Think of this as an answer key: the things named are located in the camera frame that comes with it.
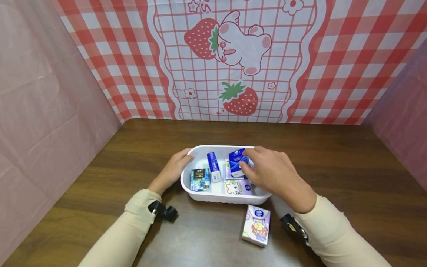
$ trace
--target black wrist strap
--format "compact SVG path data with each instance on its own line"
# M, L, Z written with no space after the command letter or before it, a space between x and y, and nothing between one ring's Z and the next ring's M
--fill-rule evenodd
M295 221L295 219L288 213L285 216L283 216L280 221L282 224L292 232L299 233L304 237L305 244L308 246L309 244L309 238L307 233L304 231L304 229Z
M148 210L154 215L160 214L162 217L166 218L166 220L170 222L175 221L178 216L178 211L174 207L169 206L168 208L166 208L166 206L158 200L151 203L148 206Z

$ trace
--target beige sleeve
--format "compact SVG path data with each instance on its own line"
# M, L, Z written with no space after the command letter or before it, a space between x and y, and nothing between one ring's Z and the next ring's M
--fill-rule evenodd
M147 189L136 193L125 212L101 236L79 267L130 267L155 216L148 205L161 201L160 195Z
M308 234L309 246L328 267L391 267L325 197L317 196L314 209L296 213L295 220Z

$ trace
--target plaid fabric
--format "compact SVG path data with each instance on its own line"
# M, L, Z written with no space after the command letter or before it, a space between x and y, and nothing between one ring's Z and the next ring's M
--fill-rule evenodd
M361 123L426 38L426 2L304 0L290 16L284 5L292 2L57 0L54 5L122 122L147 117ZM221 22L231 10L240 11L243 32L257 24L271 36L256 75L245 75L239 65L200 59L183 43L195 22ZM304 56L304 37L322 16ZM256 112L227 112L218 99L223 81L253 88Z
M336 1L287 122L362 123L426 39L426 27L426 1Z

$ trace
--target cartoon strawberry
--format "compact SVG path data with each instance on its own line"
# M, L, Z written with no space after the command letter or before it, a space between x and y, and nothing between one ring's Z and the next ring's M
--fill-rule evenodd
M218 25L212 18L204 18L184 34L184 41L201 59L214 59L218 50Z
M249 116L255 113L258 105L257 93L246 85L241 85L241 82L230 85L227 82L222 82L224 92L221 93L219 99L222 99L224 108L233 114Z

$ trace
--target wood grain tabletop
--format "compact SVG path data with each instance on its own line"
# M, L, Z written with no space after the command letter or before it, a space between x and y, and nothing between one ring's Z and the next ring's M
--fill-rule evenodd
M427 193L363 126L133 119L127 121L4 267L77 266L177 151L200 144L261 145L285 151L314 190L394 267L427 266ZM197 202L179 183L163 200L175 223L156 218L134 266L323 266L279 222L275 199L265 249L240 239L244 205Z

